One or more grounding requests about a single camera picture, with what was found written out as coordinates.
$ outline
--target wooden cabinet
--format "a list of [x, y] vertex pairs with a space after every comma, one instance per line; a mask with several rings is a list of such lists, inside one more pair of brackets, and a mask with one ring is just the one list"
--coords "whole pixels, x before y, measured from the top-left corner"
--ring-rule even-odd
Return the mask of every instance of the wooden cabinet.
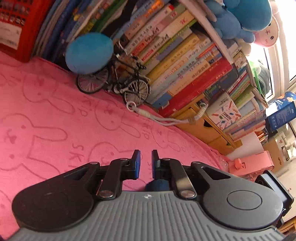
[[[196, 116], [200, 109], [196, 102], [202, 98], [203, 95], [200, 95], [180, 111], [171, 115], [171, 118], [185, 120]], [[177, 126], [197, 137], [223, 155], [233, 152], [236, 148], [242, 145], [241, 141], [234, 142], [229, 135], [226, 135], [222, 130], [220, 130], [206, 114], [204, 114], [202, 118], [197, 120], [194, 124], [179, 124]]]

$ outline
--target plush toy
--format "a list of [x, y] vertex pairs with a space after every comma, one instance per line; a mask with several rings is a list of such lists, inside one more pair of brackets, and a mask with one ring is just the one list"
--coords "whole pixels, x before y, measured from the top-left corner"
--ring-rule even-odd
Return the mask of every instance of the plush toy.
[[[278, 7], [275, 2], [270, 2], [272, 14], [278, 12]], [[254, 32], [255, 34], [255, 44], [260, 45], [265, 48], [269, 48], [275, 45], [279, 37], [279, 24], [274, 16], [272, 16], [271, 23], [263, 30]]]
[[271, 22], [272, 11], [269, 0], [224, 0], [224, 4], [244, 30], [261, 31]]
[[227, 9], [222, 7], [219, 3], [213, 0], [208, 0], [205, 1], [205, 4], [217, 17], [216, 22], [211, 22], [211, 24], [217, 31], [220, 38], [239, 38], [243, 39], [247, 43], [253, 43], [255, 41], [254, 34], [252, 32], [243, 30], [237, 18], [231, 12], [227, 11]]

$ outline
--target pink blanket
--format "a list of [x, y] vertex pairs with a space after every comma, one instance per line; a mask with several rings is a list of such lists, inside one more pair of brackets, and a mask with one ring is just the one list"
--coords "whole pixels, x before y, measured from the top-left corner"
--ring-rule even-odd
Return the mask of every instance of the pink blanket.
[[22, 189], [89, 161], [107, 165], [141, 151], [137, 181], [125, 190], [141, 190], [151, 178], [151, 150], [182, 164], [201, 161], [219, 167], [224, 158], [176, 127], [129, 112], [121, 97], [100, 91], [85, 95], [75, 76], [39, 58], [22, 64], [0, 53], [0, 235], [18, 229], [11, 202]]

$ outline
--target blue plush ball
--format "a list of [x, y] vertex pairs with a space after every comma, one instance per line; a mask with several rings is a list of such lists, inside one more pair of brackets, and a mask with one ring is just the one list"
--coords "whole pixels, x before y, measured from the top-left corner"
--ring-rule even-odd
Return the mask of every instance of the blue plush ball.
[[74, 73], [91, 74], [103, 68], [112, 54], [110, 38], [100, 33], [88, 33], [69, 44], [65, 59]]

